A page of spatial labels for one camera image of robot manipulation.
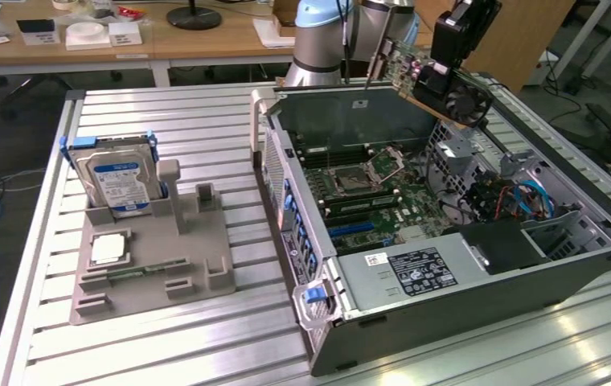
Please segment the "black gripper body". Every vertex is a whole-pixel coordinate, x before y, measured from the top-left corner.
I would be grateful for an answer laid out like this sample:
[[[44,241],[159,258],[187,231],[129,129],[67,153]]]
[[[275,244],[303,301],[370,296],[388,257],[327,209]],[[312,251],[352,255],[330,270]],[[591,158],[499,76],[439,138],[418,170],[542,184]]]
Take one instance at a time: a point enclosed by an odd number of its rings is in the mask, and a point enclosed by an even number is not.
[[[502,2],[497,0],[455,1],[451,10],[434,25],[431,59],[445,67],[459,67],[477,49],[497,18]]]

